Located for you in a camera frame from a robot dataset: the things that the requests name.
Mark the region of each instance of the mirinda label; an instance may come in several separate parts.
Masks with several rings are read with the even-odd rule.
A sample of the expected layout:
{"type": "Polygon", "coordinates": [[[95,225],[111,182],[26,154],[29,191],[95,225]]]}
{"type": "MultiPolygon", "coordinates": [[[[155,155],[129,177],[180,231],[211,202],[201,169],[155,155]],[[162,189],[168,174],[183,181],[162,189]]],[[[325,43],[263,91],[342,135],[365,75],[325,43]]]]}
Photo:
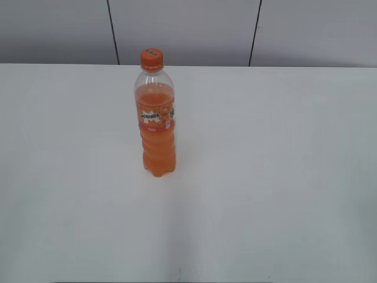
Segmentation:
{"type": "Polygon", "coordinates": [[[174,99],[162,106],[146,106],[136,102],[139,127],[160,133],[174,127],[174,99]]]}

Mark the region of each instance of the table surface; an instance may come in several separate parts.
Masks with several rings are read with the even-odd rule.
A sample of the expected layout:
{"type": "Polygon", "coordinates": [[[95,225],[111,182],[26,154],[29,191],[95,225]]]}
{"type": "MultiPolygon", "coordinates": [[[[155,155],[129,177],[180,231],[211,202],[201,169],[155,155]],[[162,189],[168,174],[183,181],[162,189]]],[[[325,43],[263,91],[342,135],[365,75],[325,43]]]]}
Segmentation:
{"type": "Polygon", "coordinates": [[[166,70],[154,178],[139,67],[0,65],[0,282],[376,282],[377,69],[166,70]]]}

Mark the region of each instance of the soda bottle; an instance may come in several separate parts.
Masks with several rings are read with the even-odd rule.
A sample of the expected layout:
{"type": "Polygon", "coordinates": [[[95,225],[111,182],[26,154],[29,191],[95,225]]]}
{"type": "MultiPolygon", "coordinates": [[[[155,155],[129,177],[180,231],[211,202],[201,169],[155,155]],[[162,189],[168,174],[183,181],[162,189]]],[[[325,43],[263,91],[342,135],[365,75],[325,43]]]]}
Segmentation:
{"type": "Polygon", "coordinates": [[[176,168],[174,86],[163,70],[161,50],[144,50],[141,68],[143,71],[136,79],[134,91],[143,140],[143,162],[154,176],[161,177],[176,168]]]}

